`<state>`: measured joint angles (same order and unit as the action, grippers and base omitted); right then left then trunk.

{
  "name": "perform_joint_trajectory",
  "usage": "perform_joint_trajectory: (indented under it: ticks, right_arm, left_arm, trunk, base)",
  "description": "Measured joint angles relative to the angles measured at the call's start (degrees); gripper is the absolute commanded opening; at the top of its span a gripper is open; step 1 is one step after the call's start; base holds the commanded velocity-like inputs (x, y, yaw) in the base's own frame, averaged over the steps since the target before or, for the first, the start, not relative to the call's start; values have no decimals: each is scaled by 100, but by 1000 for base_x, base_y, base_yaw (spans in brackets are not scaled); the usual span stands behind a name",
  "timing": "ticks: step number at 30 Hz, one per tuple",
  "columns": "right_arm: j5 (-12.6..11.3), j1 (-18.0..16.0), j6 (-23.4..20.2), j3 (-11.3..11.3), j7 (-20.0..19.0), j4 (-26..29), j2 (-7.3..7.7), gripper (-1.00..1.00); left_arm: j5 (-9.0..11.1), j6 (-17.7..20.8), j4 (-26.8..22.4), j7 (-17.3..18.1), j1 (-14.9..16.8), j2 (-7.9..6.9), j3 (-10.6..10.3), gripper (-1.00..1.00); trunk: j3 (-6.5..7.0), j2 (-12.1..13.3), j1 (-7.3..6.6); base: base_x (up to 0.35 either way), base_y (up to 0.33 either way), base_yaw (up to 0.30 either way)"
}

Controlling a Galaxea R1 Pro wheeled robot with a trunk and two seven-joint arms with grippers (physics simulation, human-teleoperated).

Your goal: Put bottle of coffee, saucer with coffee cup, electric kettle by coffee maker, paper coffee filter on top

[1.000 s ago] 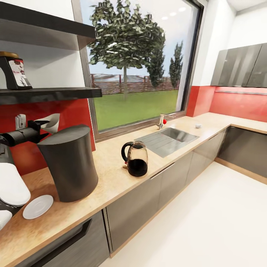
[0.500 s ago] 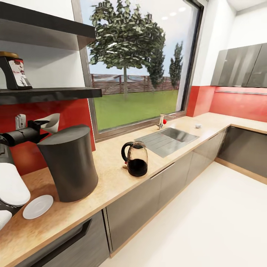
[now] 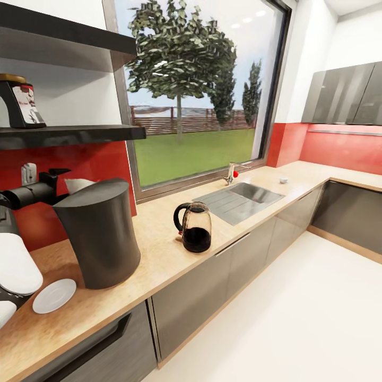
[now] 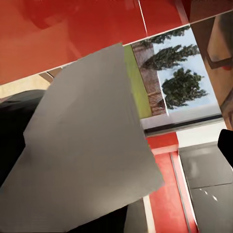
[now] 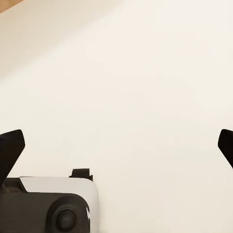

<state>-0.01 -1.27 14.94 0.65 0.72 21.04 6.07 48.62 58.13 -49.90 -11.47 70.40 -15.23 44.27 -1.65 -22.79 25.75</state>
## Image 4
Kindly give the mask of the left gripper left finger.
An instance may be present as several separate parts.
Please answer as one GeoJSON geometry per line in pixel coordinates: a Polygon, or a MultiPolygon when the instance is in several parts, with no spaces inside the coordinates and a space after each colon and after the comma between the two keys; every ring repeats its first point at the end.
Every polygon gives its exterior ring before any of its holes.
{"type": "Polygon", "coordinates": [[[0,134],[0,187],[25,148],[21,129],[0,134]]]}

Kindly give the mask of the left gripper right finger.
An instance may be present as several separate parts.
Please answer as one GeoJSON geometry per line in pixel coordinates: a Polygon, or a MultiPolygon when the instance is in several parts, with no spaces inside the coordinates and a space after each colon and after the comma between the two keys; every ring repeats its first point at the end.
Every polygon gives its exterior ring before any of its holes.
{"type": "Polygon", "coordinates": [[[222,129],[217,145],[233,169],[233,131],[222,129]]]}

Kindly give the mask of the paper coffee filter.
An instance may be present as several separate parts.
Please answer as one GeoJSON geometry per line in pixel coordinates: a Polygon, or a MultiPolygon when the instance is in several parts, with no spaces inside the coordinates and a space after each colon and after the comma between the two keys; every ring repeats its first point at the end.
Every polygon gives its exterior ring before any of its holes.
{"type": "Polygon", "coordinates": [[[0,187],[0,233],[66,233],[164,185],[122,42],[61,70],[23,136],[0,187]]]}

